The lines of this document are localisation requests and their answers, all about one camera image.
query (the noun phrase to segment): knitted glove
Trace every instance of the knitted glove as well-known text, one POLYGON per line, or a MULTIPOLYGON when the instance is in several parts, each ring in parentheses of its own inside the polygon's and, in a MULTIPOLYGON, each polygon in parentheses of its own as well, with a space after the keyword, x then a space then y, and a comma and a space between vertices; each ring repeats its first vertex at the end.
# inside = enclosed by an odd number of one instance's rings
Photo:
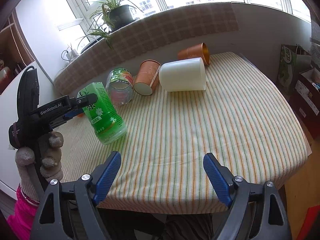
MULTIPOLYGON (((52 131, 49 136, 48 149, 42 158, 40 173, 50 182, 52 179, 61 180, 63 173, 61 170, 61 147, 63 145, 63 136, 59 132, 52 131)), ((15 155, 19 175, 21 177, 20 188, 24 195, 38 201, 39 198, 27 172, 26 166, 34 163, 35 155, 33 150, 28 147, 22 147, 17 150, 15 155)))

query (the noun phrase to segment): white cylindrical container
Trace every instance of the white cylindrical container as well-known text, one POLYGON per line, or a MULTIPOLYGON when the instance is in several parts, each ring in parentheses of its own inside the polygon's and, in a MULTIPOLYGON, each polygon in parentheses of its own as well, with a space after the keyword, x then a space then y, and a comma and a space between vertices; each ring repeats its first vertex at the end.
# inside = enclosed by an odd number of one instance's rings
POLYGON ((206 74, 202 58, 190 58, 162 65, 159 80, 168 92, 205 90, 206 74))

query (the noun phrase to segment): blue gripper pad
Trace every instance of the blue gripper pad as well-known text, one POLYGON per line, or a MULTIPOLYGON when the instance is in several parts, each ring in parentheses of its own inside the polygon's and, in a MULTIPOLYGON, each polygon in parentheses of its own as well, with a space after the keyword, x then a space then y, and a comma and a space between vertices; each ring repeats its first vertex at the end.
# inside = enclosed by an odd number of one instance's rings
POLYGON ((121 155, 120 153, 116 153, 110 161, 109 165, 106 167, 104 172, 102 173, 100 179, 96 185, 96 194, 94 195, 92 202, 96 205, 99 204, 100 201, 103 201, 115 180, 115 177, 121 166, 121 155))
POLYGON ((207 173, 219 200, 229 207, 232 204, 232 199, 229 194, 229 185, 208 154, 203 157, 203 168, 207 173))

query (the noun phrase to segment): green plastic bottle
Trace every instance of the green plastic bottle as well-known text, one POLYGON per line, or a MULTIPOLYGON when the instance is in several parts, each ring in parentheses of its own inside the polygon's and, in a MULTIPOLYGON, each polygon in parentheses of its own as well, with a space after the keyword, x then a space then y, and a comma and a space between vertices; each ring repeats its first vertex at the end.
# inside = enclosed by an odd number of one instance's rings
POLYGON ((110 144, 126 133, 127 126, 114 109, 102 82, 87 85, 79 91, 78 97, 91 93, 98 96, 98 101, 84 107, 84 113, 94 128, 94 133, 99 141, 103 145, 110 144))

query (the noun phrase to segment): screw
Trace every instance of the screw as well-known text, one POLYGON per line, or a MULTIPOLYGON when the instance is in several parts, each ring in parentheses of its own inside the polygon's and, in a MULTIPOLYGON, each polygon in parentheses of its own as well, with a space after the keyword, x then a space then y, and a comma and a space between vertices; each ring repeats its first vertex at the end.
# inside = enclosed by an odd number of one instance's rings
POLYGON ((50 181, 50 184, 51 185, 56 185, 58 183, 58 180, 57 179, 52 179, 51 181, 50 181))
POLYGON ((268 187, 273 187, 273 182, 270 181, 270 180, 268 180, 268 181, 267 181, 267 186, 268 186, 268 187))
POLYGON ((81 179, 82 180, 88 180, 88 179, 90 179, 90 175, 89 174, 84 174, 84 175, 82 175, 81 179))
POLYGON ((242 182, 243 178, 241 176, 235 176, 235 181, 236 182, 242 182))

